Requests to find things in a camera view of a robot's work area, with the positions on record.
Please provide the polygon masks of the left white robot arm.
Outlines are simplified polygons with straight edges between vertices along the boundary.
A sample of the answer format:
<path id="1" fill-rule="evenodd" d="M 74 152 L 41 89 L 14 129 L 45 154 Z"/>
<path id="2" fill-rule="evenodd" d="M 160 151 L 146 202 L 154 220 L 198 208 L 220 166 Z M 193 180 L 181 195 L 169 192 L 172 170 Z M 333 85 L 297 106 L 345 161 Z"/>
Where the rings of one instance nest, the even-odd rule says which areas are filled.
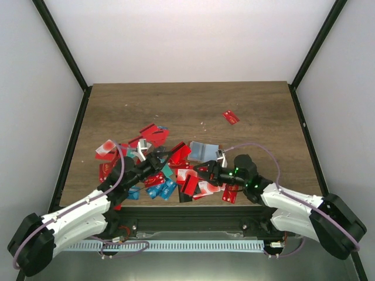
<path id="1" fill-rule="evenodd" d="M 131 187 L 159 173 L 172 155 L 151 152 L 138 164 L 120 156 L 106 179 L 86 197 L 50 214 L 29 214 L 7 247 L 13 267 L 30 277 L 70 245 L 95 235 L 114 236 L 120 229 L 114 207 L 128 197 Z"/>

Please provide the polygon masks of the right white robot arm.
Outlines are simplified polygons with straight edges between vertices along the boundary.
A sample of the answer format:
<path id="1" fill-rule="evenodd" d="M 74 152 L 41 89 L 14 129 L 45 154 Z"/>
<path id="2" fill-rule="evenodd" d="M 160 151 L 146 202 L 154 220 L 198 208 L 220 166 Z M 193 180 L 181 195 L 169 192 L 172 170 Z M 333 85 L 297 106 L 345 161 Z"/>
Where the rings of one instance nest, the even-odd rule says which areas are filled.
<path id="1" fill-rule="evenodd" d="M 272 214 L 260 221 L 265 235 L 293 232 L 319 242 L 326 252 L 344 260 L 359 250 L 359 242 L 367 232 L 339 196 L 329 193 L 322 197 L 285 189 L 261 176 L 249 155 L 236 156 L 232 168 L 210 160 L 193 169 L 214 186 L 242 187 L 249 201 L 269 208 Z"/>

